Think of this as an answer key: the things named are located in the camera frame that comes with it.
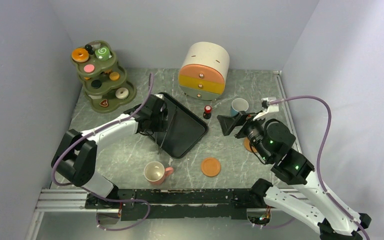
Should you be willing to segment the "white glazed donut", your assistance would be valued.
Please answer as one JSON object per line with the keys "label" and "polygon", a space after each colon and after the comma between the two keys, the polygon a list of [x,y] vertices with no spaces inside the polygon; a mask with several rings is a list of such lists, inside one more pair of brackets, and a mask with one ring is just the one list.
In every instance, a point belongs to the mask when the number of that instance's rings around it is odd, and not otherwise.
{"label": "white glazed donut", "polygon": [[118,88],[115,91],[115,97],[120,100],[126,99],[129,96],[129,94],[130,94],[130,91],[125,87]]}

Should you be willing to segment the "brown heart cookie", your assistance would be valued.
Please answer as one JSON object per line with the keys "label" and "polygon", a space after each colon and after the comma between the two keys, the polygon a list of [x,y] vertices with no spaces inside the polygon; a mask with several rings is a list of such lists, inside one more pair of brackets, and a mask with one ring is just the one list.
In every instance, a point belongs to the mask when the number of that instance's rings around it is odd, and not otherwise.
{"label": "brown heart cookie", "polygon": [[103,99],[103,100],[99,103],[99,105],[100,105],[101,107],[103,107],[103,108],[108,108],[108,107],[109,107],[109,101],[108,101],[108,99]]}

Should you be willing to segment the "tan round biscuit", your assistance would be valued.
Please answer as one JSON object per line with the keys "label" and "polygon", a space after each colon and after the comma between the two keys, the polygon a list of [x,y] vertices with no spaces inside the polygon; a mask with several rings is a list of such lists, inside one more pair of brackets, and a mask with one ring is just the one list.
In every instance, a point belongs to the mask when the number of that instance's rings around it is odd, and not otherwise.
{"label": "tan round biscuit", "polygon": [[117,81],[117,80],[120,79],[120,74],[119,74],[118,72],[116,72],[116,71],[113,71],[113,72],[111,72],[111,73],[109,74],[109,79],[110,79],[111,81]]}

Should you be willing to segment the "black round cookie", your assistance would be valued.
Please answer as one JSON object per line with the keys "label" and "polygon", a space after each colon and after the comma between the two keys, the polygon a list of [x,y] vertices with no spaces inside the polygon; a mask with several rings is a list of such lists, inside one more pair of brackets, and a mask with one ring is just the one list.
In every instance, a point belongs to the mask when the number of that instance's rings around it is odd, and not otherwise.
{"label": "black round cookie", "polygon": [[93,89],[99,89],[102,86],[102,82],[99,79],[95,79],[90,85]]}

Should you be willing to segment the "pink round cookie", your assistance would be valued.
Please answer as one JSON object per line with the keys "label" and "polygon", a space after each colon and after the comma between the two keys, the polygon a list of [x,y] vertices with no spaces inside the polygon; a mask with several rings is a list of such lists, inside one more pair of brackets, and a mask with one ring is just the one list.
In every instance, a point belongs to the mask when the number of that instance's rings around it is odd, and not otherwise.
{"label": "pink round cookie", "polygon": [[87,64],[87,65],[85,65],[85,66],[83,67],[83,71],[84,71],[85,73],[92,73],[92,72],[95,71],[95,69],[96,69],[96,67],[95,67],[93,64]]}

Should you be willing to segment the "green swirl roll cake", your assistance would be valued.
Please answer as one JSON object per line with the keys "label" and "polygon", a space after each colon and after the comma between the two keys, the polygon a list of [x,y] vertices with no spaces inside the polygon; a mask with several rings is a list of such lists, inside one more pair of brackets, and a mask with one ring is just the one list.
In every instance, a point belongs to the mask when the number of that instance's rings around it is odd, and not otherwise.
{"label": "green swirl roll cake", "polygon": [[111,51],[107,46],[95,50],[94,54],[100,61],[107,61],[112,58]]}

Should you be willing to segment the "brown chocolate round cookie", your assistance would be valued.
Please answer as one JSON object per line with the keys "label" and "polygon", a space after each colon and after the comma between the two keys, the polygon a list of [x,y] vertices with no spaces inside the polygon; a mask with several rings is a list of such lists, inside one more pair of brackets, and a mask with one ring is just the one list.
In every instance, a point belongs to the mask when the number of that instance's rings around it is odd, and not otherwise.
{"label": "brown chocolate round cookie", "polygon": [[101,45],[100,41],[92,41],[89,43],[93,48],[98,48]]}

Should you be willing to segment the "orange glazed donut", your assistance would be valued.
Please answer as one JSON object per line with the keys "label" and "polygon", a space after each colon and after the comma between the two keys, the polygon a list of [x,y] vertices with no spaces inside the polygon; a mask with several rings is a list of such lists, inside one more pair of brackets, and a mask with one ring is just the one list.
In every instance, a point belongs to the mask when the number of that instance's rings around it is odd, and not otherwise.
{"label": "orange glazed donut", "polygon": [[85,48],[79,47],[72,51],[71,58],[77,63],[84,63],[89,60],[90,54]]}

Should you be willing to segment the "metal food tongs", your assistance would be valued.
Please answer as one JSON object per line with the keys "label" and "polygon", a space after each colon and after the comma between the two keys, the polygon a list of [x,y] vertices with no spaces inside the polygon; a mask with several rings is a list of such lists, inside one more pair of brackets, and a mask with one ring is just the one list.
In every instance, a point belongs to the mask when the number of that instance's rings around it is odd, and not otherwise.
{"label": "metal food tongs", "polygon": [[169,122],[169,125],[168,125],[168,127],[167,127],[166,133],[164,134],[164,137],[163,137],[163,139],[162,139],[162,141],[161,141],[161,144],[160,144],[160,146],[159,146],[159,149],[158,149],[158,152],[157,152],[158,155],[159,155],[159,154],[162,152],[162,150],[163,150],[163,145],[164,145],[165,140],[166,140],[166,138],[167,138],[167,136],[168,136],[168,134],[169,134],[169,132],[170,132],[170,130],[171,130],[171,128],[172,128],[172,125],[174,124],[175,118],[176,118],[176,116],[177,116],[177,112],[178,112],[178,108],[176,107],[176,108],[174,109],[173,116],[172,116],[172,118],[171,118],[171,120],[170,120],[170,122]]}

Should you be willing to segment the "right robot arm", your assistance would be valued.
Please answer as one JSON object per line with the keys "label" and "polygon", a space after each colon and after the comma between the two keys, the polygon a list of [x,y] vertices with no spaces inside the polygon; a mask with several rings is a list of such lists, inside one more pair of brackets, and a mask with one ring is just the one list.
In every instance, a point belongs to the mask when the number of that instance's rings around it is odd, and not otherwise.
{"label": "right robot arm", "polygon": [[236,127],[237,139],[246,138],[255,155],[271,172],[288,186],[304,195],[310,203],[294,198],[265,179],[250,188],[250,202],[255,207],[268,205],[284,211],[319,233],[322,240],[361,240],[372,221],[366,213],[352,210],[318,179],[314,165],[293,149],[296,137],[277,119],[255,120],[255,113],[239,112],[236,116],[218,115],[224,136]]}

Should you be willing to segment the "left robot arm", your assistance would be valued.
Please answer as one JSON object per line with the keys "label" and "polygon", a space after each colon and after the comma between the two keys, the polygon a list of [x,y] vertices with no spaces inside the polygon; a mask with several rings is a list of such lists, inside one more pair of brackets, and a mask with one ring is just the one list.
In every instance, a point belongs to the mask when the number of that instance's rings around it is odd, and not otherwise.
{"label": "left robot arm", "polygon": [[136,134],[165,132],[168,128],[168,106],[162,94],[151,94],[147,100],[126,110],[119,117],[83,132],[67,131],[52,159],[51,175],[59,173],[76,187],[98,196],[106,208],[119,200],[118,187],[98,173],[98,154],[116,140]]}

